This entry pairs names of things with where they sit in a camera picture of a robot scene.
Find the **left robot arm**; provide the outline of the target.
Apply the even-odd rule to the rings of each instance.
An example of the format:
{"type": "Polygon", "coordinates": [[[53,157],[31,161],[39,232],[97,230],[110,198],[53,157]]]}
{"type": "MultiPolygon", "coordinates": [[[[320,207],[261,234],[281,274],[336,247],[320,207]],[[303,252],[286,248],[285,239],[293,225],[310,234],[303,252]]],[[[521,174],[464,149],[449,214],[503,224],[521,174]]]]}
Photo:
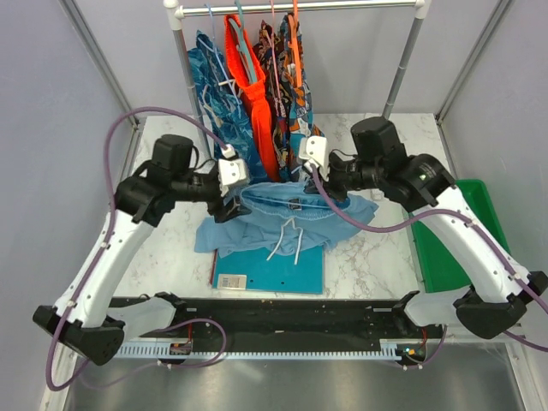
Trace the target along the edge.
{"type": "Polygon", "coordinates": [[[215,222],[243,213],[228,192],[249,181],[245,161],[227,144],[208,173],[190,164],[196,154],[187,137],[165,134],[154,143],[152,156],[121,181],[114,196],[103,237],[90,252],[74,281],[52,306],[40,306],[33,322],[97,366],[109,362],[127,341],[164,331],[178,337],[188,327],[179,311],[182,301],[158,293],[125,307],[111,301],[118,284],[142,244],[164,215],[179,202],[202,202],[215,222]]]}

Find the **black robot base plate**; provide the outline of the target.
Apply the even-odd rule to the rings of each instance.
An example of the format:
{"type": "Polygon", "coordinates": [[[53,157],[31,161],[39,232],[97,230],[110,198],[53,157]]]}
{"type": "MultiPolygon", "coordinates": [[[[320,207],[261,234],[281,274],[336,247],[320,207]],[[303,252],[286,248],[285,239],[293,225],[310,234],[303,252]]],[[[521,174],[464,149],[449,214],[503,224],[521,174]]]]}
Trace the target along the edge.
{"type": "Polygon", "coordinates": [[[432,342],[443,334],[439,325],[413,325],[397,300],[183,298],[172,322],[180,327],[146,336],[191,337],[208,351],[373,351],[383,340],[432,342]]]}

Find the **light blue shorts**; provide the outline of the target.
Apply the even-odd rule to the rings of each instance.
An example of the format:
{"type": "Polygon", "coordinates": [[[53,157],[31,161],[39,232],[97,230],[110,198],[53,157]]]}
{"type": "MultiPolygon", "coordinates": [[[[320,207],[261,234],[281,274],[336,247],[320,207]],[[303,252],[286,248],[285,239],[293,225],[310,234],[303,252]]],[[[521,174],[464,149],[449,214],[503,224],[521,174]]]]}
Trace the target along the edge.
{"type": "Polygon", "coordinates": [[[205,218],[195,237],[196,253],[218,252],[225,257],[234,252],[265,248],[270,255],[294,255],[314,248],[334,248],[338,242],[346,241],[360,230],[339,217],[331,208],[327,211],[291,211],[254,205],[242,198],[250,188],[286,185],[306,188],[305,182],[258,183],[235,192],[241,203],[251,213],[234,218],[226,223],[216,223],[205,218]]]}

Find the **light blue wire hanger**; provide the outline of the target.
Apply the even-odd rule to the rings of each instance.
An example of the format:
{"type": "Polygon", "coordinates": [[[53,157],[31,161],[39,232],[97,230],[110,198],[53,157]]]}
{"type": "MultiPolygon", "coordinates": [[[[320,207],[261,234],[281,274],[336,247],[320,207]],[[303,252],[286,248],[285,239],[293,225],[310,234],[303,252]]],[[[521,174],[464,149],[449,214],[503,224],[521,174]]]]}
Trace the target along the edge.
{"type": "Polygon", "coordinates": [[[301,187],[272,185],[250,188],[242,198],[254,205],[291,211],[327,211],[330,207],[318,194],[307,194],[301,187]]]}

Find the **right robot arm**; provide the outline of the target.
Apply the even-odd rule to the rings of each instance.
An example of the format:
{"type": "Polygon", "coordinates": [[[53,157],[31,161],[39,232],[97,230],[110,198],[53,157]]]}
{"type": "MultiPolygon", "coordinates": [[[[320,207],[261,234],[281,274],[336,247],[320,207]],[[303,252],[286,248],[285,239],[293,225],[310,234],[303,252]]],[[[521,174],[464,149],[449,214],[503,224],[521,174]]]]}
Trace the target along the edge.
{"type": "Polygon", "coordinates": [[[409,155],[396,126],[384,116],[366,118],[350,129],[356,154],[340,159],[322,136],[301,142],[300,157],[318,192],[344,221],[372,233],[390,233],[413,223],[425,225],[466,272],[470,285],[451,291],[411,292],[392,315],[394,331],[411,337],[428,325],[460,323],[477,337],[508,335],[527,306],[547,308],[547,276],[519,264],[476,217],[454,177],[432,155],[409,155]],[[342,211],[348,192],[376,188],[400,205],[407,220],[372,227],[342,211]]]}

